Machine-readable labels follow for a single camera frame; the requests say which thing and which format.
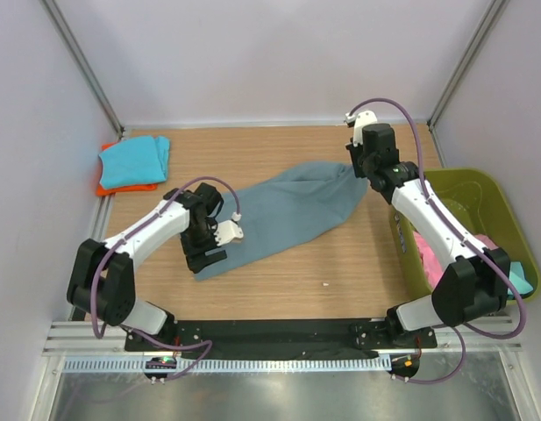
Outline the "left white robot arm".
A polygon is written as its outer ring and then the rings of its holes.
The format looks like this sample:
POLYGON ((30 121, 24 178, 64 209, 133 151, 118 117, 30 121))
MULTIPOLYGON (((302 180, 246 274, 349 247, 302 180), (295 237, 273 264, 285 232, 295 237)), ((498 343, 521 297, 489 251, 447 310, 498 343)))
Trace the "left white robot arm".
POLYGON ((173 189, 125 231, 79 245, 67 300, 90 314, 97 338, 103 337, 107 326, 121 326, 155 350, 173 345, 177 335, 174 315, 139 299, 135 272, 173 237, 180 238, 188 269, 194 274, 224 260, 216 221, 223 204, 222 195, 205 182, 193 191, 173 189))

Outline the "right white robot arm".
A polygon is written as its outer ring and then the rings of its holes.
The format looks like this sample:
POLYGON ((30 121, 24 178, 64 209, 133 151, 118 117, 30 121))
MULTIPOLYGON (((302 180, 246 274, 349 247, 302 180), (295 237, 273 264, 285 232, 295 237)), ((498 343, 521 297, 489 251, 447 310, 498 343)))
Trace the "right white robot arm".
POLYGON ((438 325, 456 327, 505 308, 510 260, 470 234, 431 190, 420 165, 401 161, 391 125, 352 123, 346 148, 356 176, 406 217, 430 246, 444 273, 428 295, 387 312, 384 334, 396 347, 416 332, 438 325))

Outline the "grey blue t shirt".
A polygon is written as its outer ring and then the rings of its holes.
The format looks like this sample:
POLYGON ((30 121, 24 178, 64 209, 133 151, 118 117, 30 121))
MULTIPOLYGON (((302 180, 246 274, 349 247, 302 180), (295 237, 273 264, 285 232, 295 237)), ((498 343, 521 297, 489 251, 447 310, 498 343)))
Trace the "grey blue t shirt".
POLYGON ((310 161, 237 192, 244 238, 223 247, 227 257, 195 275, 197 281, 227 273, 312 241, 343 224, 367 192, 367 179, 352 166, 310 161))

